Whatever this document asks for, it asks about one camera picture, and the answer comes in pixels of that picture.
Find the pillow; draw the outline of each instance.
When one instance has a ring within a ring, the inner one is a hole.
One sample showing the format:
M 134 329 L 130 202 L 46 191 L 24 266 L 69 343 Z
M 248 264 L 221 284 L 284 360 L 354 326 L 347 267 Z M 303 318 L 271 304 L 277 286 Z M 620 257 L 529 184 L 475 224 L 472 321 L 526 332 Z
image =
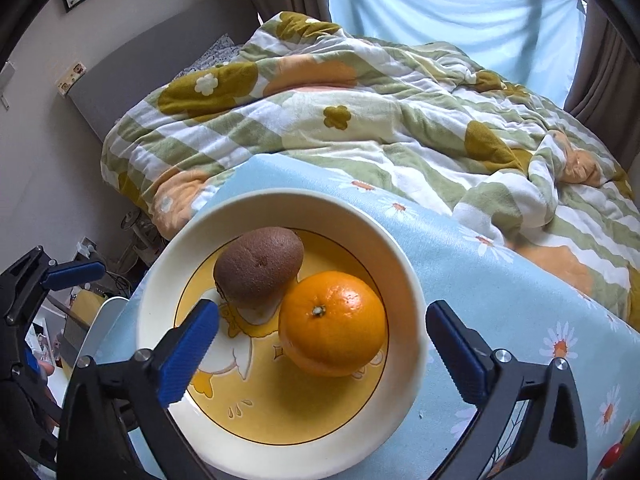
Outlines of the pillow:
M 206 70 L 217 64 L 226 64 L 238 55 L 242 45 L 234 44 L 234 41 L 228 34 L 220 36 L 216 42 L 211 45 L 207 51 L 202 54 L 196 61 L 194 61 L 187 68 L 182 70 L 173 80 L 182 77 L 183 75 L 197 72 L 198 70 Z

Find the headboard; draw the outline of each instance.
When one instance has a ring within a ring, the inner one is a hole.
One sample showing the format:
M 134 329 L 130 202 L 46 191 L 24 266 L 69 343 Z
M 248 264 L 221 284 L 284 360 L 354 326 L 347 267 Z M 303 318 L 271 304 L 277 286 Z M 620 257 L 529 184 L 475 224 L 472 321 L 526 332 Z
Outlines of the headboard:
M 171 81 L 227 33 L 245 43 L 259 27 L 251 0 L 204 0 L 142 32 L 82 76 L 68 96 L 104 140 L 149 92 Z

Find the blue gripper pad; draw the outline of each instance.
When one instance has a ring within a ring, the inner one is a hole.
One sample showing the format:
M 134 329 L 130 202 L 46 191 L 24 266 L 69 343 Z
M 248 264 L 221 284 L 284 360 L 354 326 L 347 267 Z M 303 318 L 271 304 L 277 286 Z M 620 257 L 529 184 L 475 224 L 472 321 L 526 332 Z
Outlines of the blue gripper pad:
M 25 344 L 26 348 L 24 349 L 25 358 L 27 364 L 33 369 L 34 372 L 40 373 L 40 367 L 38 366 L 38 360 L 33 355 L 31 348 Z
M 52 267 L 40 284 L 49 290 L 63 290 L 99 280 L 104 273 L 101 262 L 69 262 Z
M 465 402 L 484 406 L 493 384 L 492 350 L 468 329 L 445 301 L 427 308 L 427 332 Z
M 169 330 L 158 343 L 154 359 L 157 369 L 158 400 L 163 408 L 182 398 L 189 382 L 218 333 L 218 306 L 200 300 L 182 324 Z

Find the wall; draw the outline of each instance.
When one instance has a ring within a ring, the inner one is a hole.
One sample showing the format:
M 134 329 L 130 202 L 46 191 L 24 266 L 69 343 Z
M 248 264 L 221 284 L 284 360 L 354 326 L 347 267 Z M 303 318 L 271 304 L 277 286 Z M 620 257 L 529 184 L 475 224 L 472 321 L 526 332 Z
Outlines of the wall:
M 200 0 L 85 0 L 66 13 L 51 0 L 16 46 L 16 73 L 0 107 L 0 269 L 37 244 L 58 259 L 87 236 L 117 256 L 128 200 L 102 182 L 101 145 L 56 81 L 76 60 L 87 68 Z

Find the green striped blanket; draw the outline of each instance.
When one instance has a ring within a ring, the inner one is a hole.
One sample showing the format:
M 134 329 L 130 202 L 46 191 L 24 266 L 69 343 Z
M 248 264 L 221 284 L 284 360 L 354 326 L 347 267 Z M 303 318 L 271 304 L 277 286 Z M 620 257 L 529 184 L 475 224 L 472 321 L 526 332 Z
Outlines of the green striped blanket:
M 235 167 L 276 152 L 453 216 L 640 325 L 625 172 L 569 114 L 447 43 L 354 38 L 282 12 L 235 62 L 133 107 L 102 175 L 171 238 Z

